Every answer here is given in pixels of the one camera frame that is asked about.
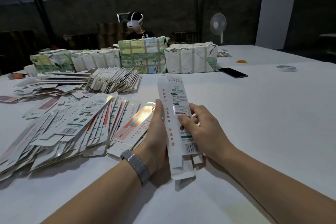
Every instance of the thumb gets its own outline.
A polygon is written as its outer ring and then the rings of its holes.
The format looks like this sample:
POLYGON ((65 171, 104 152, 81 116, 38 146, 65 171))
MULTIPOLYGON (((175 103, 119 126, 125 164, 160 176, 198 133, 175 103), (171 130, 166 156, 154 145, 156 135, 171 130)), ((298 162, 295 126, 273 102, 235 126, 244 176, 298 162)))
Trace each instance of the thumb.
POLYGON ((163 115, 163 105, 160 99, 155 100, 155 110, 153 117, 157 117, 159 119, 162 119, 163 115))
POLYGON ((177 118, 180 121, 181 125, 183 125, 191 134, 196 132, 196 130, 199 128, 192 119, 184 114, 179 115, 177 118))

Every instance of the white fan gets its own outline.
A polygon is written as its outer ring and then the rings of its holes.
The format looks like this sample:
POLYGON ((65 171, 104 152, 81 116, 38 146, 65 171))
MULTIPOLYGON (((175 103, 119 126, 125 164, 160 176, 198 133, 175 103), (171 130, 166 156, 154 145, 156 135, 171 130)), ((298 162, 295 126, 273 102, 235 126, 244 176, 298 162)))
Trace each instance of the white fan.
POLYGON ((226 18, 221 13, 216 13, 210 20, 210 30, 214 35, 220 35, 220 43, 223 43, 223 32, 226 28, 226 18))

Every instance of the black hair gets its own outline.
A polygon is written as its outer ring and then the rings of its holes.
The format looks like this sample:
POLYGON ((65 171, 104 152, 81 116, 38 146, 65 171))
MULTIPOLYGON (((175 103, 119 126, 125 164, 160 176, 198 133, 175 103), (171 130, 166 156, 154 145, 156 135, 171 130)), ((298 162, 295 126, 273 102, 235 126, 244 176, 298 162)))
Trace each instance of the black hair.
MULTIPOLYGON (((128 21, 130 21, 131 20, 131 17, 132 17, 132 14, 133 14, 134 12, 130 12, 129 13, 129 15, 127 16, 127 20, 128 21)), ((133 19, 134 20, 140 20, 142 18, 142 16, 141 16, 141 13, 139 13, 139 12, 136 12, 136 13, 134 13, 134 15, 133 15, 133 19)))

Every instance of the metal beam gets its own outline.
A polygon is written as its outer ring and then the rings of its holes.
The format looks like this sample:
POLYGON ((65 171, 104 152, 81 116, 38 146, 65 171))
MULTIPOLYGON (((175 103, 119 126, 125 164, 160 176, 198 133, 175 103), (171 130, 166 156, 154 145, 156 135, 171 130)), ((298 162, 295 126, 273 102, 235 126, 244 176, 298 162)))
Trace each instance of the metal beam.
POLYGON ((38 12, 40 14, 40 18, 41 18, 42 23, 44 25, 45 31, 47 32, 49 42, 52 45, 57 46, 56 36, 55 36, 53 28, 52 28, 52 26, 50 24, 48 15, 47 15, 47 13, 46 13, 46 11, 44 9, 43 1, 42 0, 34 0, 34 2, 35 2, 35 5, 36 5, 36 8, 37 8, 37 10, 38 10, 38 12))
POLYGON ((196 27, 199 32, 199 41, 202 42, 203 0, 197 0, 196 27))

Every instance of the dark floor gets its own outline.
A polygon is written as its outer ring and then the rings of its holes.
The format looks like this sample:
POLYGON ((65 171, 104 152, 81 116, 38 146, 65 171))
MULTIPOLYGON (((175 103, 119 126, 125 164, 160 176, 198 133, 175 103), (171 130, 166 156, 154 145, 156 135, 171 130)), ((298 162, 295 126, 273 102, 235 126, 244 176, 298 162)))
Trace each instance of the dark floor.
POLYGON ((320 60, 323 62, 331 62, 336 64, 336 55, 334 54, 327 54, 326 50, 279 50, 281 52, 287 52, 291 54, 295 54, 298 56, 320 60))

